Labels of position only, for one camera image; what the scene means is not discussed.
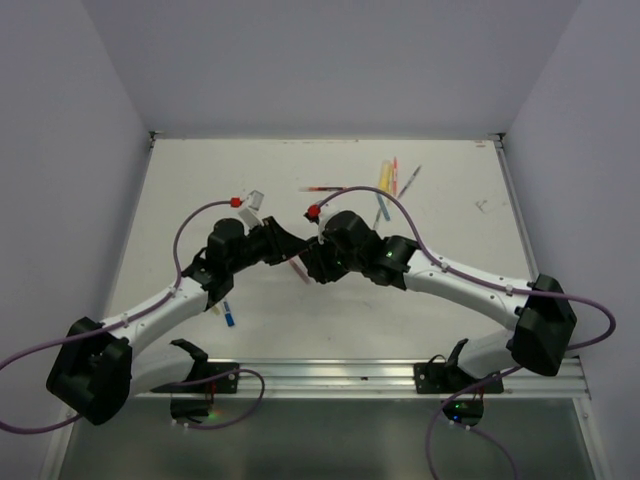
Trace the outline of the pink clear pen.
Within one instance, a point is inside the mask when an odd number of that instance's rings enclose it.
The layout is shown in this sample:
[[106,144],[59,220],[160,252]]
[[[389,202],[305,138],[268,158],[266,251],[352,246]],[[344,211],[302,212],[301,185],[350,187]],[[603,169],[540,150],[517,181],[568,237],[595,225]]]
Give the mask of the pink clear pen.
[[311,283],[309,276],[295,259],[290,259],[288,263],[305,284],[309,285]]

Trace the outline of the green clear pen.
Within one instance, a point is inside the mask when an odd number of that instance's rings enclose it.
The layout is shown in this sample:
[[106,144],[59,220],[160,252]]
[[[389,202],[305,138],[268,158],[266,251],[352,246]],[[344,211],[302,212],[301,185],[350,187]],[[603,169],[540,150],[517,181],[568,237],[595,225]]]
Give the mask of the green clear pen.
[[374,219],[374,223],[373,223],[373,229],[374,230],[378,229],[378,226],[380,224],[380,221],[381,221],[382,217],[383,217],[383,211],[382,211],[381,208],[379,208],[377,213],[376,213],[376,216],[375,216],[375,219]]

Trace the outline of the red orange-tipped pen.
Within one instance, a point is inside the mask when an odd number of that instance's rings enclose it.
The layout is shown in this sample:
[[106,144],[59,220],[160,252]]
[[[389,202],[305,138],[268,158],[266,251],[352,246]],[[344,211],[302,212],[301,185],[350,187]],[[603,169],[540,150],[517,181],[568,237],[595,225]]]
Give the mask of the red orange-tipped pen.
[[298,188],[301,193],[335,193],[346,190],[344,186],[308,186]]

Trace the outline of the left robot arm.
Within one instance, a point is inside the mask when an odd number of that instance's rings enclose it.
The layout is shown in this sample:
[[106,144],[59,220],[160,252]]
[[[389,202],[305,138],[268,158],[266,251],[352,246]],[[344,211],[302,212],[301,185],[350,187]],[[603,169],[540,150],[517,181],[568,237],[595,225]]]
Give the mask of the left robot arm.
[[68,331],[46,380],[47,390],[94,425],[115,416],[131,394],[133,363],[180,323],[221,301],[234,275],[259,262],[278,265],[308,243],[268,217],[246,230],[222,219],[174,284],[140,305],[101,322],[84,317]]

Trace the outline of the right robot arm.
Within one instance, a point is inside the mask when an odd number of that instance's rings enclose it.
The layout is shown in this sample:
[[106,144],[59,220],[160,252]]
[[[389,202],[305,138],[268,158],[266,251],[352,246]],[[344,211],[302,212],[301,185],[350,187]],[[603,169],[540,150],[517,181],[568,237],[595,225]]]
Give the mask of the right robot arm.
[[316,282],[357,272],[378,286],[435,295],[500,325],[498,332],[456,344],[444,367],[454,391],[468,392],[481,379],[516,366],[542,376],[558,373],[577,319],[555,278],[539,275],[527,282],[464,272],[446,258],[431,259],[414,240],[380,237],[352,211],[313,208],[307,216],[318,236],[301,258]]

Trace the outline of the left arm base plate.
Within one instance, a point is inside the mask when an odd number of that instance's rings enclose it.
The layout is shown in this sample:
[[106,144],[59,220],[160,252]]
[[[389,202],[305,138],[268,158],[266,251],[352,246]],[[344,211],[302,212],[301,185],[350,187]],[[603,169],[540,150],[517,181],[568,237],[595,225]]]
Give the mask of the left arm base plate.
[[165,394],[235,394],[240,364],[237,362],[207,362],[196,365],[187,378],[178,383],[156,387],[152,393]]

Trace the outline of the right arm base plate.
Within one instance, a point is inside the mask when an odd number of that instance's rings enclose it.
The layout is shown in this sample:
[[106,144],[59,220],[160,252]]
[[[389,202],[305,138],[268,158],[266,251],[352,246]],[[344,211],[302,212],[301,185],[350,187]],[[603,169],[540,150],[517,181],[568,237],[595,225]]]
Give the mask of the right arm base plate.
[[418,394],[453,394],[479,382],[458,366],[449,366],[438,358],[443,356],[436,355],[427,362],[413,365],[413,380]]

